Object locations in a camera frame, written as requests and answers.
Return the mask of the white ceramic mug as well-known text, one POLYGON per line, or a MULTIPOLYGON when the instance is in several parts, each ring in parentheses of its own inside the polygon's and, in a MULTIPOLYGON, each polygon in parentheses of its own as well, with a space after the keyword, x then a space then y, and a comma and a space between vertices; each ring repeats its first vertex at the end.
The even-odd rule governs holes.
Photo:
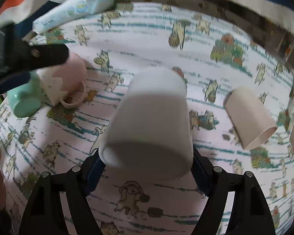
POLYGON ((102 136, 101 161, 150 180, 185 176, 193 163, 186 94, 184 80, 172 70, 136 74, 102 136))

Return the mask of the mint green cup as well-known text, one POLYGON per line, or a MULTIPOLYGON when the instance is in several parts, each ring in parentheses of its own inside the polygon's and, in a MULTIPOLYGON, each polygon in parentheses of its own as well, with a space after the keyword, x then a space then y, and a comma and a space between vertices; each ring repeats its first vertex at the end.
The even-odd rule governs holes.
POLYGON ((28 83, 9 90, 7 99, 16 117, 24 118, 35 114, 42 103, 42 89, 38 74, 30 72, 28 83))

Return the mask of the beige cup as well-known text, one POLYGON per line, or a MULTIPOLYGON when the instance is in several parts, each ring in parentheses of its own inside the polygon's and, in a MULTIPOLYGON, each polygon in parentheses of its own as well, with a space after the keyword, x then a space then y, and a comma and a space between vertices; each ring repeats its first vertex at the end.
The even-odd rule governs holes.
POLYGON ((229 94, 225 110, 245 150, 259 147, 278 128, 260 99, 246 87, 238 87, 229 94))

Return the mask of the pink mug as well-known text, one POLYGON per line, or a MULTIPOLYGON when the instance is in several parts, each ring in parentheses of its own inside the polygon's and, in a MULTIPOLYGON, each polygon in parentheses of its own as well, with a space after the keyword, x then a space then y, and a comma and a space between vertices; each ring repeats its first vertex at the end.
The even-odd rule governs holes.
POLYGON ((65 63, 37 70, 41 87, 53 106, 61 103, 65 108, 74 109, 83 103, 86 94, 85 80, 87 69, 84 60, 76 53, 70 52, 65 63), (79 87, 82 95, 75 102, 65 100, 79 87))

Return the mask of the wet wipes pack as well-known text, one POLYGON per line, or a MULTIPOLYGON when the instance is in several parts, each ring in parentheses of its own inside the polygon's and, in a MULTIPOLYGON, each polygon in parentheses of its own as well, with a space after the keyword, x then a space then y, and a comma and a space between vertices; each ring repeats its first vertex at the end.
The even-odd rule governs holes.
POLYGON ((114 0, 49 0, 57 3, 49 12, 33 21, 32 30, 41 34, 66 22, 110 9, 114 0))

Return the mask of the cat pattern bedsheet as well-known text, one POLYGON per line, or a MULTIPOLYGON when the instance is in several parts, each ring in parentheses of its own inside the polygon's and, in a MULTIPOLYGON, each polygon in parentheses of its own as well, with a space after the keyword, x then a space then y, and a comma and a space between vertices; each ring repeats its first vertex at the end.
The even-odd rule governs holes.
POLYGON ((224 20, 128 2, 0 105, 11 234, 294 233, 294 71, 224 20))

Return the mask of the clear plastic box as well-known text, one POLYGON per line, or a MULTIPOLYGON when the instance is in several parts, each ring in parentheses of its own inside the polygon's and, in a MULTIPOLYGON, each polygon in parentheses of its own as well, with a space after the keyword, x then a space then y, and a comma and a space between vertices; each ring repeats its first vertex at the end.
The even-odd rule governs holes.
POLYGON ((286 62, 294 49, 294 34, 272 23, 266 24, 264 48, 270 54, 286 62))

